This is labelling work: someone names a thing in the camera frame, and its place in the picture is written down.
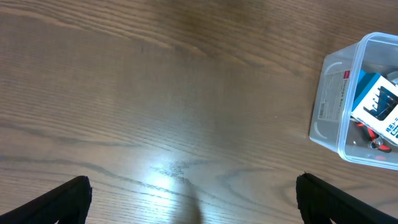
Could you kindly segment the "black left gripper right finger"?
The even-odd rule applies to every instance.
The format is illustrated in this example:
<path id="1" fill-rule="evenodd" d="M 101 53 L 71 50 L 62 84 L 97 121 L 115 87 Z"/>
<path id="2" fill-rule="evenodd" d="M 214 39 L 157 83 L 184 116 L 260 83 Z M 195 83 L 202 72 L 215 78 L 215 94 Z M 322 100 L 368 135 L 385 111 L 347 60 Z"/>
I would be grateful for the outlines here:
<path id="1" fill-rule="evenodd" d="M 310 173 L 297 177 L 298 209 L 304 224 L 397 224 L 397 219 Z"/>

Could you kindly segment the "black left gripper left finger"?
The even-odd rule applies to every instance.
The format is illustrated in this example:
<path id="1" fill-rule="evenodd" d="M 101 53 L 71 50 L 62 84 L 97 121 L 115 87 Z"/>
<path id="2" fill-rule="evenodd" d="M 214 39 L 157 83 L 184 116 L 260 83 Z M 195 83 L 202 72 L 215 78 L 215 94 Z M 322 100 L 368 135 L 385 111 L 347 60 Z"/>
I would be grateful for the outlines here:
<path id="1" fill-rule="evenodd" d="M 1 215 L 1 224 L 85 224 L 92 201 L 87 176 L 78 176 Z"/>

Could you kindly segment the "silver wrench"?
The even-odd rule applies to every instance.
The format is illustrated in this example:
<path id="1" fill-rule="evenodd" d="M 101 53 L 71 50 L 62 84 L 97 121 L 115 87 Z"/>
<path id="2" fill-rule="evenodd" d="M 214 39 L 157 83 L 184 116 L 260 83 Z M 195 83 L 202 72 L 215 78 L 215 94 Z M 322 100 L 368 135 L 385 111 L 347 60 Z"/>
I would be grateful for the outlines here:
<path id="1" fill-rule="evenodd" d="M 375 138 L 368 143 L 368 147 L 371 149 L 380 149 L 383 145 L 382 138 Z"/>

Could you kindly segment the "red handled pliers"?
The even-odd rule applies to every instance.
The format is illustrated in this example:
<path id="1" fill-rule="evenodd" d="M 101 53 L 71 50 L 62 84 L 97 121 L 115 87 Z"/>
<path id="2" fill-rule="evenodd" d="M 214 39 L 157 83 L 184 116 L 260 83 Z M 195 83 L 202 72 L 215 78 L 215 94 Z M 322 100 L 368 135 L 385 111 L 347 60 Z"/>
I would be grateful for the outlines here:
<path id="1" fill-rule="evenodd" d="M 367 132 L 367 135 L 369 136 L 369 141 L 370 140 L 373 140 L 373 139 L 375 139 L 375 138 L 382 138 L 382 137 L 380 137 L 380 135 L 378 135 L 375 131 L 373 131 L 371 128 L 369 128 L 369 127 L 367 127 L 365 124 L 363 124 L 363 123 L 360 123 L 360 122 L 357 122 L 356 123 L 356 126 L 357 127 L 359 127 L 359 128 L 362 128 L 363 130 L 366 130 L 366 132 Z M 377 149 L 378 151 L 381 151 L 381 152 L 385 152 L 385 153 L 390 153 L 390 152 L 392 152 L 392 149 L 389 147 L 389 146 L 387 146 L 387 145 L 383 145 L 380 149 Z"/>

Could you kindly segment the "clear plastic storage container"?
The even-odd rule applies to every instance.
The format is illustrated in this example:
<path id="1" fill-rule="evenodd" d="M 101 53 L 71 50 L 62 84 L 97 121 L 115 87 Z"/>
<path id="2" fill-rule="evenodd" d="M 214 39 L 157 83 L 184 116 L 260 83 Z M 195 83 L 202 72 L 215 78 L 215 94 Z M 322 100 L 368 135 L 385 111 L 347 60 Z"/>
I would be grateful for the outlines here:
<path id="1" fill-rule="evenodd" d="M 397 145 L 385 153 L 368 147 L 366 130 L 351 116 L 360 71 L 384 76 L 397 70 L 397 36 L 381 32 L 365 35 L 359 42 L 327 55 L 318 84 L 310 139 L 349 162 L 397 169 Z"/>

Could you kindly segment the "blue white screw box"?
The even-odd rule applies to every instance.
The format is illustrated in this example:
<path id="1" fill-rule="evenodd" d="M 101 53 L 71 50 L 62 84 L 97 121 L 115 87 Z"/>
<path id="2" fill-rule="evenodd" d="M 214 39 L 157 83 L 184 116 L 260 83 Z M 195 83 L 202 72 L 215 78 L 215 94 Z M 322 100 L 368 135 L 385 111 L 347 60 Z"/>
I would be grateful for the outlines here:
<path id="1" fill-rule="evenodd" d="M 351 116 L 397 145 L 397 87 L 381 74 L 360 71 Z"/>

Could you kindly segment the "claw hammer orange black handle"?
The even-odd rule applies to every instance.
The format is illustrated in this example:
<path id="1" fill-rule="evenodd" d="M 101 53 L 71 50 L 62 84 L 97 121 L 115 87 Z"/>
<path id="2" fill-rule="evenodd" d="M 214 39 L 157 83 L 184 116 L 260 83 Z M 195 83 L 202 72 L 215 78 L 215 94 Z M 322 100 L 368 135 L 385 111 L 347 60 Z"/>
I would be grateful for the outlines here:
<path id="1" fill-rule="evenodd" d="M 395 86 L 398 86 L 398 71 L 393 71 L 391 73 L 388 73 L 386 75 L 387 79 L 394 84 Z"/>

